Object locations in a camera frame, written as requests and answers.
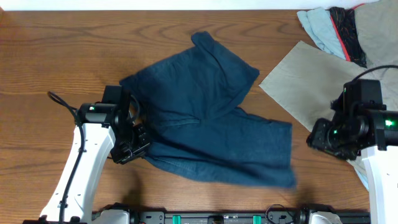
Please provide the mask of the dark blue denim shorts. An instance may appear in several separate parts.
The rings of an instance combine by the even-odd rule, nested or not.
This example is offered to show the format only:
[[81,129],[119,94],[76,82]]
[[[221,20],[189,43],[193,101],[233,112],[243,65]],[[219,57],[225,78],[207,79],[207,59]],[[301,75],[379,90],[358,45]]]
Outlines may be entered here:
[[193,47],[121,80],[139,101],[153,166],[200,182],[291,188],[292,125],[249,114],[259,76],[207,32]]

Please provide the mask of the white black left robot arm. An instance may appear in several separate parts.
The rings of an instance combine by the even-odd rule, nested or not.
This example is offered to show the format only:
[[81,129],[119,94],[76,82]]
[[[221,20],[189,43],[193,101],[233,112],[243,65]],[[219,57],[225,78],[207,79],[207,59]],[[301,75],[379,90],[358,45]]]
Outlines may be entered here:
[[139,102],[119,85],[106,86],[101,101],[83,103],[80,108],[51,91],[47,95],[72,114],[75,129],[61,178],[35,222],[139,223],[137,212],[120,203],[93,211],[105,162],[126,164],[143,157],[151,144],[144,127],[136,124]]

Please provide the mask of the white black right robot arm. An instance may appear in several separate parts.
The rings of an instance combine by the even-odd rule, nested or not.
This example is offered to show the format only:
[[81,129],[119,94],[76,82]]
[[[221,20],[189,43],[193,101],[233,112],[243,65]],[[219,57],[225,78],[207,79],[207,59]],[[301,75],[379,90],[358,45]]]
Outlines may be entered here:
[[309,147],[342,160],[363,163],[371,223],[397,223],[397,112],[387,110],[378,80],[345,83],[331,104],[332,120],[318,119]]

